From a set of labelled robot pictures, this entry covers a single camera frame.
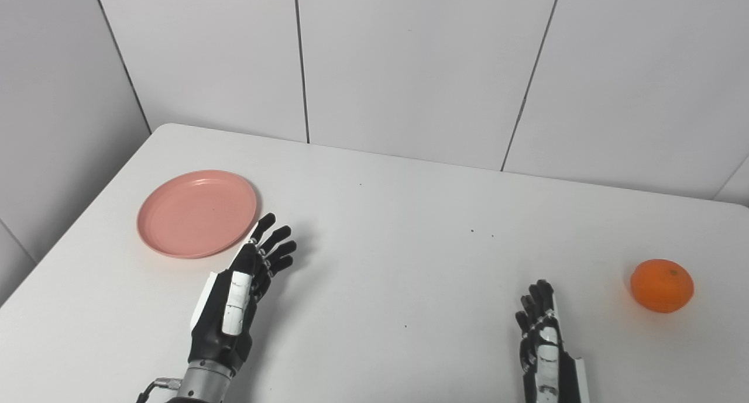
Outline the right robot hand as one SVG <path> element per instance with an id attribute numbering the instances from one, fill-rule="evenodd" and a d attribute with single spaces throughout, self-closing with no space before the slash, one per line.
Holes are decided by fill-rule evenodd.
<path id="1" fill-rule="evenodd" d="M 589 386 L 583 358 L 565 350 L 554 289 L 538 280 L 521 296 L 516 312 L 521 329 L 519 358 L 526 402 L 589 402 Z"/>

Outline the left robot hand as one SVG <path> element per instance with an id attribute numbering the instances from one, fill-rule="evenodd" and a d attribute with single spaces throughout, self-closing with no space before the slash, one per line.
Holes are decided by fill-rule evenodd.
<path id="1" fill-rule="evenodd" d="M 288 225 L 263 238 L 275 223 L 273 213 L 260 218 L 230 267 L 209 283 L 208 295 L 191 329 L 189 363 L 214 362 L 233 374 L 246 363 L 257 305 L 273 278 L 292 266 L 292 254 L 297 249 Z"/>

